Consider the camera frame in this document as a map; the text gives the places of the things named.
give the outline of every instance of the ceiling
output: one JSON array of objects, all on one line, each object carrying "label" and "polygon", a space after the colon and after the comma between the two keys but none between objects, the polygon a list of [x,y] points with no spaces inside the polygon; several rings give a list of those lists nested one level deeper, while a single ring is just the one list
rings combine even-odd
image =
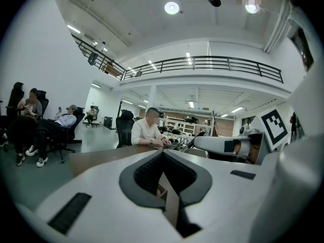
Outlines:
[{"label": "ceiling", "polygon": [[[140,87],[124,92],[123,100],[137,105],[146,106],[143,100],[148,100],[150,87]],[[194,110],[209,113],[214,111],[216,115],[228,114],[236,116],[259,107],[269,107],[280,104],[282,101],[273,97],[247,92],[222,90],[212,87],[199,86],[158,86],[156,106],[169,109],[192,110],[189,101],[194,102]],[[231,113],[231,111],[243,107],[244,109]]]},{"label": "ceiling", "polygon": [[[281,5],[281,1],[264,1],[267,9],[250,15],[242,2],[231,0],[221,0],[218,8],[207,0],[56,1],[66,23],[79,29],[83,39],[86,33],[109,44],[106,54],[117,62],[175,43],[187,46],[214,40],[262,48]],[[178,3],[183,14],[167,14],[164,5],[170,1]]]}]

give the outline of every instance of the floor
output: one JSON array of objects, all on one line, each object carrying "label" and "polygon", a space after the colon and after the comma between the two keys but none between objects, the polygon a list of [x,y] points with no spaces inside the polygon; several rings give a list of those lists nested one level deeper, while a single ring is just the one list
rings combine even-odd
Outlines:
[{"label": "floor", "polygon": [[[78,129],[82,144],[70,144],[68,147],[76,152],[91,152],[116,148],[118,135],[115,130],[99,125]],[[64,152],[65,163],[61,163],[58,152],[49,153],[49,161],[38,168],[37,155],[27,156],[19,167],[15,165],[16,154],[13,145],[9,145],[5,153],[0,148],[0,171],[2,178],[14,201],[21,203],[32,211],[52,192],[73,179],[70,171],[69,152]]]}]

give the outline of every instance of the black metal railing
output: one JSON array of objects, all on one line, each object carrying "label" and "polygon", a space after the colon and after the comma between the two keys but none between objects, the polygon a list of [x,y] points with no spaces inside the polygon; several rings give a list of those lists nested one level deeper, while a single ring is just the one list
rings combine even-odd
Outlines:
[{"label": "black metal railing", "polygon": [[127,72],[126,69],[124,69],[113,59],[107,57],[106,55],[104,55],[103,53],[101,53],[82,39],[76,37],[73,34],[72,36],[85,57],[89,58],[90,55],[94,55],[92,53],[95,53],[97,55],[95,56],[95,58],[93,58],[92,63],[94,66],[98,67],[101,71],[105,72],[106,74],[111,75],[119,80],[122,80],[123,74]]},{"label": "black metal railing", "polygon": [[239,71],[259,75],[261,77],[270,78],[284,83],[281,76],[281,70],[278,68],[252,60],[222,56],[194,56],[190,58],[183,57],[152,62],[152,64],[149,63],[135,67],[133,70],[127,70],[125,78],[122,78],[122,80],[145,74],[183,69],[188,69],[190,71],[200,69],[210,71]]}]

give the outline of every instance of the black speaker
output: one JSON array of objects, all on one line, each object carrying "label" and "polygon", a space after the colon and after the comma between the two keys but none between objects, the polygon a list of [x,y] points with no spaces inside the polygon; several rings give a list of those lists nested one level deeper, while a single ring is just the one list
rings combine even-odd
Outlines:
[{"label": "black speaker", "polygon": [[111,130],[111,125],[112,125],[112,117],[106,117],[105,116],[105,120],[103,122],[104,127],[108,128]]}]

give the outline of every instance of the cap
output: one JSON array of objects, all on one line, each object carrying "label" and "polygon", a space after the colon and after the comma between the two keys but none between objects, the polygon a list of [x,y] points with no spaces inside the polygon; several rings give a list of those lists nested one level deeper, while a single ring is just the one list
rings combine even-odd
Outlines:
[{"label": "cap", "polygon": [[66,109],[67,109],[67,110],[68,110],[68,109],[77,110],[77,106],[76,106],[75,104],[71,104],[71,106],[70,106],[70,107],[67,107]]}]

